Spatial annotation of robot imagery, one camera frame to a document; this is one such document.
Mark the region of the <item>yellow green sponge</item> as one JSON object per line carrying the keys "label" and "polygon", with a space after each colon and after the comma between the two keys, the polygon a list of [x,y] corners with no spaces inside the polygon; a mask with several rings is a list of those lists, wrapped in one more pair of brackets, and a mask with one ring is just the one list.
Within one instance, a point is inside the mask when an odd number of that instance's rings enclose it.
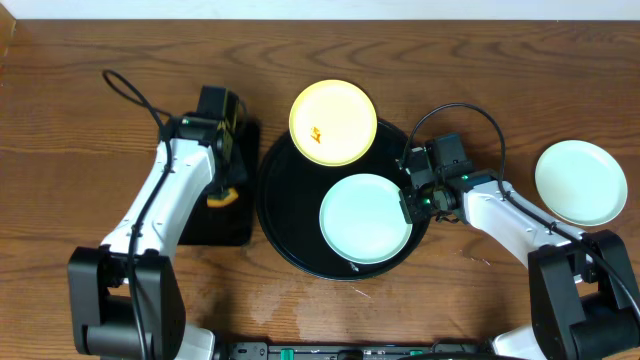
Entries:
{"label": "yellow green sponge", "polygon": [[239,198],[234,187],[223,188],[207,195],[206,204],[209,208],[224,208],[231,205]]}

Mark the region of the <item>mint plate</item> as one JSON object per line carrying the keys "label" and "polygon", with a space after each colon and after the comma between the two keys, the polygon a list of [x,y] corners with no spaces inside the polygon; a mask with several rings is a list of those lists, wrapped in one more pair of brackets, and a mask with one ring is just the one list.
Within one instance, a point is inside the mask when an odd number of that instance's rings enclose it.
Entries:
{"label": "mint plate", "polygon": [[345,177],[328,190],[320,205],[319,226],[337,255],[364,265],[398,255],[413,230],[401,210],[399,187],[368,173]]}
{"label": "mint plate", "polygon": [[582,140],[565,140],[539,157],[534,180],[554,214],[571,223],[598,226],[615,219],[626,205],[628,184],[615,158]]}

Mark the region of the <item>yellow plate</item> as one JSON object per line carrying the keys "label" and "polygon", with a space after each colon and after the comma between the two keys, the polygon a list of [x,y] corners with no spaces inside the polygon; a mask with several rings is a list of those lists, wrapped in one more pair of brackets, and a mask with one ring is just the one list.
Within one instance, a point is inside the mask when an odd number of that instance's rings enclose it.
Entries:
{"label": "yellow plate", "polygon": [[309,85],[296,97],[289,114],[294,146],[308,160],[328,167],[360,159],[373,144],[377,127],[368,95],[337,79]]}

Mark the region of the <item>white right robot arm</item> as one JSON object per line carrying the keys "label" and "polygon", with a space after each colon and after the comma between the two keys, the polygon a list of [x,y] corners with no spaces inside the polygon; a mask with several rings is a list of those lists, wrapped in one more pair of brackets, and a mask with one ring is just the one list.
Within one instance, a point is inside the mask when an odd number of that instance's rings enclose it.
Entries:
{"label": "white right robot arm", "polygon": [[495,337],[504,359],[604,359],[639,345],[639,289],[622,239],[569,226],[523,199],[495,171],[410,169],[410,223],[470,225],[527,268],[531,323]]}

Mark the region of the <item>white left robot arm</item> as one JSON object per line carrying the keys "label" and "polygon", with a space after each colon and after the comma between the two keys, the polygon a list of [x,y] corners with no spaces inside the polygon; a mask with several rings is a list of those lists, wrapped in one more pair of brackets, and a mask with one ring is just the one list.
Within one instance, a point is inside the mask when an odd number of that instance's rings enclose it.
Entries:
{"label": "white left robot arm", "polygon": [[68,265],[76,350],[111,359],[211,359],[215,336],[186,321],[173,269],[203,192],[232,159],[235,124],[183,116],[161,132],[154,165],[124,218],[97,248]]}

